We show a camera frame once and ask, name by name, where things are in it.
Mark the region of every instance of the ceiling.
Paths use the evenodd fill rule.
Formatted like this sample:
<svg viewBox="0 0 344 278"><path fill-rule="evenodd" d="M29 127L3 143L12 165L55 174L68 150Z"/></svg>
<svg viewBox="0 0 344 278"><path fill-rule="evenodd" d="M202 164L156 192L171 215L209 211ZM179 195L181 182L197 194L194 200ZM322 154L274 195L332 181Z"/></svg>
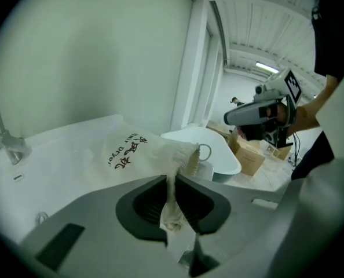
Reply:
<svg viewBox="0 0 344 278"><path fill-rule="evenodd" d="M325 77L315 74L311 11L317 0L210 0L216 1L224 29L226 71L265 81L275 68L290 67L305 99L318 94Z"/></svg>

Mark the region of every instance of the hand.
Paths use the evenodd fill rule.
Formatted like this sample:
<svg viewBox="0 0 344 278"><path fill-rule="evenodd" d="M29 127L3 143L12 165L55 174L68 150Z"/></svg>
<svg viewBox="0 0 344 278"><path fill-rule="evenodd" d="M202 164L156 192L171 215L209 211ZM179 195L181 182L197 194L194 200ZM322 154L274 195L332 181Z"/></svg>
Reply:
<svg viewBox="0 0 344 278"><path fill-rule="evenodd" d="M267 113L267 116L270 116L271 115L271 109L267 108L266 113ZM283 103L278 103L278 105L277 105L276 119L279 123L286 123L288 120L287 107Z"/></svg>

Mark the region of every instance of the white floor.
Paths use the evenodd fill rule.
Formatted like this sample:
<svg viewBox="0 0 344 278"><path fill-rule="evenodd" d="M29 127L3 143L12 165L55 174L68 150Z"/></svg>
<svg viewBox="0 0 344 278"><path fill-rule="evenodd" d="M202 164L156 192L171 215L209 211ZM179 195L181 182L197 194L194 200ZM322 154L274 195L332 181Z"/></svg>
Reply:
<svg viewBox="0 0 344 278"><path fill-rule="evenodd" d="M285 182L290 182L293 167L286 160L280 160L269 153L263 155L265 160L254 176L243 173L236 175L214 173L213 181L263 191L276 191Z"/></svg>

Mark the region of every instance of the ceiling light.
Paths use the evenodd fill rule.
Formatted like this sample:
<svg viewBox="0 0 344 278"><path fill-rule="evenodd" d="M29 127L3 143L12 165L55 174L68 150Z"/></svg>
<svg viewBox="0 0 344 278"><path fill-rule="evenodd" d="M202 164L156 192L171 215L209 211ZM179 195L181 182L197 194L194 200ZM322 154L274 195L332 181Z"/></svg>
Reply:
<svg viewBox="0 0 344 278"><path fill-rule="evenodd" d="M265 64L262 64L262 63L260 63L260 62L255 63L255 65L256 65L257 67L259 67L259 68L265 69L265 70L270 71L270 72L272 72L272 73L278 73L278 71L279 71L279 70L276 70L275 68L272 68L272 67L270 67L270 66L267 66L267 65L265 65Z"/></svg>

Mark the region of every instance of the chrome faucet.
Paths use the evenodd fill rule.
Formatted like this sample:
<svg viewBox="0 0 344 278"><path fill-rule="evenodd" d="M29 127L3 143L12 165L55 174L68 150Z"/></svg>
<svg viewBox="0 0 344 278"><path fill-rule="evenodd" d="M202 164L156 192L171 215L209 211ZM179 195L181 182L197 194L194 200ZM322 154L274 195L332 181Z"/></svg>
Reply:
<svg viewBox="0 0 344 278"><path fill-rule="evenodd" d="M28 154L28 147L23 138L16 138L10 135L9 130L3 125L0 112L0 139L12 164L18 164Z"/></svg>

